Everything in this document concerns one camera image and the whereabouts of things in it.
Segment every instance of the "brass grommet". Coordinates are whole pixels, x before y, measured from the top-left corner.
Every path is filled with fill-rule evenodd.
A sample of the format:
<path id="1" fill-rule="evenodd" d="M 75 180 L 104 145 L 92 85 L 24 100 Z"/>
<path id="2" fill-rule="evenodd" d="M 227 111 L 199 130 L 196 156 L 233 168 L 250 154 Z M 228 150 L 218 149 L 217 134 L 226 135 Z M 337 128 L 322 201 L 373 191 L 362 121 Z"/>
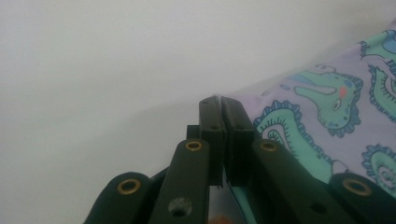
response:
<path id="1" fill-rule="evenodd" d="M 260 144 L 260 147 L 265 150 L 265 151 L 269 151 L 269 152 L 274 152 L 277 151 L 278 146 L 274 143 L 269 143 L 269 142 L 262 142 Z"/>
<path id="2" fill-rule="evenodd" d="M 343 186 L 350 192 L 360 196 L 370 196 L 373 193 L 373 190 L 370 187 L 357 179 L 344 179 Z"/>
<path id="3" fill-rule="evenodd" d="M 197 151 L 202 148 L 202 144 L 198 141 L 190 141 L 186 144 L 186 149 L 190 151 Z"/>
<path id="4" fill-rule="evenodd" d="M 141 183 L 138 179 L 126 179 L 117 185 L 117 191 L 120 194 L 133 194 L 140 189 Z"/>

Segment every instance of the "white background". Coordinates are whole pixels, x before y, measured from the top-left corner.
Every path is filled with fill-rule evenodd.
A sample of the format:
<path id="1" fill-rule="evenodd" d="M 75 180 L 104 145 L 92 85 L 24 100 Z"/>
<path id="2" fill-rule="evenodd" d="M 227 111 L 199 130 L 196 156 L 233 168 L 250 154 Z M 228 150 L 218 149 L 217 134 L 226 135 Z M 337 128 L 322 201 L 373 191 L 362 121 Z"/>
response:
<path id="1" fill-rule="evenodd" d="M 257 93 L 381 32 L 396 2 L 0 1 L 0 222 L 81 223 L 155 175 L 198 102 Z M 213 190 L 210 216 L 234 212 Z"/>

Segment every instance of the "white wall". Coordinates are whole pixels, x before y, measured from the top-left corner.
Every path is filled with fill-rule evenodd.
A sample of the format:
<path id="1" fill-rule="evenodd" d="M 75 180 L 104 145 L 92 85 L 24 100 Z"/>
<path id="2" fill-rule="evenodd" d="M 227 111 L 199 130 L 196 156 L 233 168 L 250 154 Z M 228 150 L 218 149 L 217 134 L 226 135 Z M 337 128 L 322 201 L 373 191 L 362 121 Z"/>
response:
<path id="1" fill-rule="evenodd" d="M 172 159 L 198 102 L 386 29 L 396 2 L 0 1 L 0 222 L 81 223 L 116 175 Z M 214 192 L 211 215 L 230 214 Z"/>

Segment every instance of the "paisley fabric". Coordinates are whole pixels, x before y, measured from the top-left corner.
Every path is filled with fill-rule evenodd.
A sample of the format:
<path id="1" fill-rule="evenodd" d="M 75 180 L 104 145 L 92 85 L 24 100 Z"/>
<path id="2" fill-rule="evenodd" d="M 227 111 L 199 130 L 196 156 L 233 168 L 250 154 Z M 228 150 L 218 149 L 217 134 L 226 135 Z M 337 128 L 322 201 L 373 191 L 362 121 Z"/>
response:
<path id="1" fill-rule="evenodd" d="M 315 178 L 352 172 L 396 198 L 396 21 L 263 95 L 234 98 Z"/>

